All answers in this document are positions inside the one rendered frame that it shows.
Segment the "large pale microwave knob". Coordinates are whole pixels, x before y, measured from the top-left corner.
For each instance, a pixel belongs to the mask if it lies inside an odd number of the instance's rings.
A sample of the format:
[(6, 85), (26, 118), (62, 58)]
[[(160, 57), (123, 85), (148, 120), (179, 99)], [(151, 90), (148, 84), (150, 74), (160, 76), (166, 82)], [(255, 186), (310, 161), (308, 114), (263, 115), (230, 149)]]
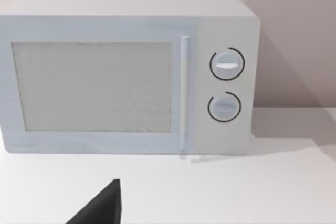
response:
[(221, 79), (232, 79), (236, 77), (242, 68), (242, 60), (235, 51), (218, 53), (212, 59), (212, 71)]

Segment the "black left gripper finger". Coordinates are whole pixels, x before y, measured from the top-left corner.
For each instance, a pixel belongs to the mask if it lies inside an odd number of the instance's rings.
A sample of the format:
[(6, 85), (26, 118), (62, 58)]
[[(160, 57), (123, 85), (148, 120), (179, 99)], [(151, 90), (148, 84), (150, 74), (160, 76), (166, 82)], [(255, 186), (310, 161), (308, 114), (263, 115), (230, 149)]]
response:
[(112, 180), (66, 224), (121, 224), (121, 181)]

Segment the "pale microwave oven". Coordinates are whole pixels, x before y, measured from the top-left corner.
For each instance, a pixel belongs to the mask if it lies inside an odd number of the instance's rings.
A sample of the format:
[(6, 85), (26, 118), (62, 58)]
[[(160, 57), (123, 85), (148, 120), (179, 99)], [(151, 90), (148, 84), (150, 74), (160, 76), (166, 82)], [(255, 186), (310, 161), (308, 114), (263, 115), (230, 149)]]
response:
[[(20, 0), (0, 9), (3, 16), (155, 16), (192, 19), (197, 52), (192, 74), (193, 124), (185, 154), (241, 155), (251, 135), (260, 19), (241, 0)], [(240, 73), (221, 79), (212, 71), (218, 53), (235, 51)], [(212, 115), (214, 98), (230, 95), (237, 111), (221, 121)]]

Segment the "small pale microwave knob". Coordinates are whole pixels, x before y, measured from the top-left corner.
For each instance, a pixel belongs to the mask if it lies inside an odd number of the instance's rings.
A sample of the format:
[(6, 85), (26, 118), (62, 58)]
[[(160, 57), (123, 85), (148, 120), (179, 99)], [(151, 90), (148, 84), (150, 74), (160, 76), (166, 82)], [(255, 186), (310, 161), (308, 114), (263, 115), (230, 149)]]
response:
[(211, 105), (211, 112), (218, 120), (226, 121), (234, 117), (237, 111), (235, 98), (226, 95), (221, 98), (214, 98)]

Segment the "pale microwave door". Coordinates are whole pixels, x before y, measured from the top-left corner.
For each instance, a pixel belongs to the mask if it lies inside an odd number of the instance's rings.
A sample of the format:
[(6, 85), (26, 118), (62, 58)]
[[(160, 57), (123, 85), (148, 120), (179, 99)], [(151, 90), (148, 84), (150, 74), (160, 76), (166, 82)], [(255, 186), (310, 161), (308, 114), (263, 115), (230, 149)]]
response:
[[(0, 128), (9, 153), (185, 154), (197, 29), (155, 16), (0, 17)], [(180, 150), (180, 44), (188, 126)]]

